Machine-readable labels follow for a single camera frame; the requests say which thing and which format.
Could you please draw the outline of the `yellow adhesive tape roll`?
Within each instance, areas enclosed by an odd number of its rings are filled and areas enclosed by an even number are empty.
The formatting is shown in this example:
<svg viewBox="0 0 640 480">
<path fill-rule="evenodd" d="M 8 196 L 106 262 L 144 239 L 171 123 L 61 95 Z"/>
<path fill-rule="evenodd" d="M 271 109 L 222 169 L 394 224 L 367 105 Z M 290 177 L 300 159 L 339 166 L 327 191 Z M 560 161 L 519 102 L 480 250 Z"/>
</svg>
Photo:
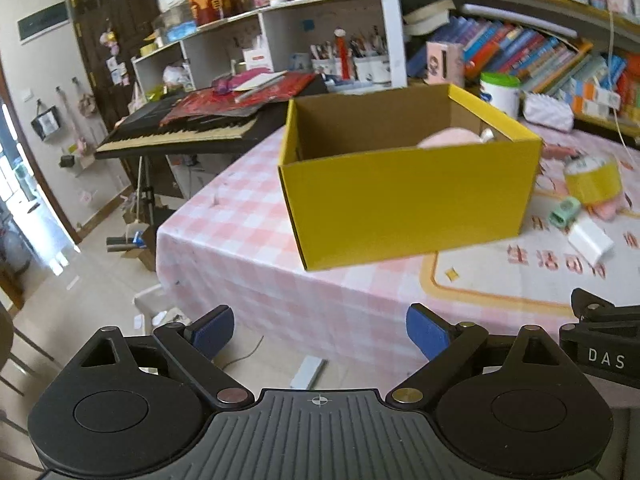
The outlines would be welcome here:
<svg viewBox="0 0 640 480">
<path fill-rule="evenodd" d="M 568 194 L 583 205 L 604 203 L 623 192 L 617 160 L 611 156 L 580 156 L 565 164 L 563 174 Z"/>
</svg>

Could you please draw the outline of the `red paper stack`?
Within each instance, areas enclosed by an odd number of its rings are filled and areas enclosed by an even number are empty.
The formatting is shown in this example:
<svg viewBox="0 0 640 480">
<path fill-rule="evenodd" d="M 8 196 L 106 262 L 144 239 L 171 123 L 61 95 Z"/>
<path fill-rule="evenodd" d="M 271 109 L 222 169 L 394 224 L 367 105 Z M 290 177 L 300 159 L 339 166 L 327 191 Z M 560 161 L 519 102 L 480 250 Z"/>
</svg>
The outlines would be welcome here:
<svg viewBox="0 0 640 480">
<path fill-rule="evenodd" d="M 246 117 L 269 104 L 286 103 L 300 96 L 326 94 L 328 87 L 323 77 L 315 73 L 287 72 L 264 73 L 245 81 L 244 86 L 220 93 L 215 88 L 193 91 L 175 104 L 163 117 L 165 127 L 187 119 L 214 116 Z"/>
</svg>

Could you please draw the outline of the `cartoon desk mat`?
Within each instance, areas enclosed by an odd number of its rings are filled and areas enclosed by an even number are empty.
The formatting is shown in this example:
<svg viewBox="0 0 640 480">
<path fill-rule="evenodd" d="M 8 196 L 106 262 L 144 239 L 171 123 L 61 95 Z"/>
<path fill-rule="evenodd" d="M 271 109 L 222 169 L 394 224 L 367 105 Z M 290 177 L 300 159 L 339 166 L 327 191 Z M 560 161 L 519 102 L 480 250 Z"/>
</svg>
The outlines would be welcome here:
<svg viewBox="0 0 640 480">
<path fill-rule="evenodd" d="M 536 313 L 570 310 L 585 289 L 616 306 L 639 302 L 639 215 L 623 212 L 599 226 L 614 246 L 597 266 L 576 252 L 548 215 L 559 195 L 536 192 L 521 234 L 508 240 L 435 252 L 423 259 L 420 284 L 439 299 Z"/>
</svg>

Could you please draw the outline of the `pink plush toy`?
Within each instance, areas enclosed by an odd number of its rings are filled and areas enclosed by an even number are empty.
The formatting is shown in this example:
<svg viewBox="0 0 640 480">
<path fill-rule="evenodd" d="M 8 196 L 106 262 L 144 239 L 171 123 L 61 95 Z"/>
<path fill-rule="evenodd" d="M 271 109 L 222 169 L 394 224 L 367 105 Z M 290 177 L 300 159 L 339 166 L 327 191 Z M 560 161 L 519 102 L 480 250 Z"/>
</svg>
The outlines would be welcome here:
<svg viewBox="0 0 640 480">
<path fill-rule="evenodd" d="M 428 150 L 429 148 L 442 148 L 443 146 L 482 144 L 480 136 L 465 128 L 450 127 L 442 129 L 424 138 L 418 148 Z"/>
</svg>

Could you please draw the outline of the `yellow cardboard box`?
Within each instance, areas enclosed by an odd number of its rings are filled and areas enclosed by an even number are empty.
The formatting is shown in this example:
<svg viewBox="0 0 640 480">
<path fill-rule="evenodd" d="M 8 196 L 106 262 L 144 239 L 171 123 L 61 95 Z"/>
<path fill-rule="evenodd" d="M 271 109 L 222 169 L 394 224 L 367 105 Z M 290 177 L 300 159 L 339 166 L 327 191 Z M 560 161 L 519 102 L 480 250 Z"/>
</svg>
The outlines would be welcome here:
<svg viewBox="0 0 640 480">
<path fill-rule="evenodd" d="M 483 143 L 418 148 L 450 127 Z M 319 271 L 517 236 L 541 150 L 449 84 L 292 99 L 278 170 L 300 260 Z"/>
</svg>

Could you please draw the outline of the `white jar green lid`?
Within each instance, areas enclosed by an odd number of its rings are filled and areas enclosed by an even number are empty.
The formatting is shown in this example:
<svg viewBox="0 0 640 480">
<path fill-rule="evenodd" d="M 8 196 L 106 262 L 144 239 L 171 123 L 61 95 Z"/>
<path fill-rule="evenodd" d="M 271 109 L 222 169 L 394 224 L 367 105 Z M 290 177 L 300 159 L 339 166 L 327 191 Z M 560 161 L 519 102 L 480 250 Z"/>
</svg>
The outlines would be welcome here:
<svg viewBox="0 0 640 480">
<path fill-rule="evenodd" d="M 521 81 L 517 76 L 503 73 L 480 74 L 480 98 L 509 117 L 518 118 Z"/>
</svg>

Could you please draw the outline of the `white small box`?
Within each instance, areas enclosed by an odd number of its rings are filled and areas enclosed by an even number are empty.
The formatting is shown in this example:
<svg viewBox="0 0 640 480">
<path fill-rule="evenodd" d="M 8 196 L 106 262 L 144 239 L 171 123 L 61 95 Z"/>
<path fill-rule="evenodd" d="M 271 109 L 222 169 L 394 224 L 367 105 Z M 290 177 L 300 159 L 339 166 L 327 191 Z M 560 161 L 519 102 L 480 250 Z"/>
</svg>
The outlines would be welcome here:
<svg viewBox="0 0 640 480">
<path fill-rule="evenodd" d="M 614 247 L 612 238 L 591 218 L 575 221 L 568 231 L 567 241 L 590 266 L 599 264 Z"/>
</svg>

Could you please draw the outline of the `white quilted pouch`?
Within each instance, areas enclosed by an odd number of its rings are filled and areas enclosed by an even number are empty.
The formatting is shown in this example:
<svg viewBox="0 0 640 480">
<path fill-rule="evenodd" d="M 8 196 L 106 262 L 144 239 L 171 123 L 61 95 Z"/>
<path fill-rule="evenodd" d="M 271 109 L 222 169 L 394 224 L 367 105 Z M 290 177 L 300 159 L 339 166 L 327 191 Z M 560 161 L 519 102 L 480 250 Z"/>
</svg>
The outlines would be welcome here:
<svg viewBox="0 0 640 480">
<path fill-rule="evenodd" d="M 574 128 L 575 116 L 570 106 L 545 94 L 526 93 L 523 116 L 532 124 L 561 132 L 570 132 Z"/>
</svg>

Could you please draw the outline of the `white desk shelf unit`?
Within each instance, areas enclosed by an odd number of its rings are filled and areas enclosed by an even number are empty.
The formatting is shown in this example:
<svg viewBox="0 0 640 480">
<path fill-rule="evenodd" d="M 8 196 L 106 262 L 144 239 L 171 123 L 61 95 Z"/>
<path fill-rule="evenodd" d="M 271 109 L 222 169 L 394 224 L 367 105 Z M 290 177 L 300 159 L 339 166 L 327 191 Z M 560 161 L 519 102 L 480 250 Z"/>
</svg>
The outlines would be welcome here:
<svg viewBox="0 0 640 480">
<path fill-rule="evenodd" d="M 406 82 L 399 0 L 240 0 L 238 14 L 204 26 L 188 0 L 169 0 L 154 26 L 162 45 L 132 63 L 145 96 L 213 87 L 238 70 Z"/>
</svg>

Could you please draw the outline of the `black electronic keyboard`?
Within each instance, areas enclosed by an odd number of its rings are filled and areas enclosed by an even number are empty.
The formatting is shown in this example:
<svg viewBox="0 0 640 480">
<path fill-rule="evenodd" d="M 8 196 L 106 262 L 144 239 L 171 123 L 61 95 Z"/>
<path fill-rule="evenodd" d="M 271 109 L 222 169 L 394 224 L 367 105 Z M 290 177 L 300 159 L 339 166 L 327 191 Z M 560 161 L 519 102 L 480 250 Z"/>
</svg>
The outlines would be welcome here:
<svg viewBox="0 0 640 480">
<path fill-rule="evenodd" d="M 246 117 L 192 118 L 161 126 L 163 117 L 185 96 L 170 96 L 131 114 L 99 145 L 96 158 L 240 154 L 283 127 L 288 117 L 286 102 L 266 105 Z"/>
</svg>

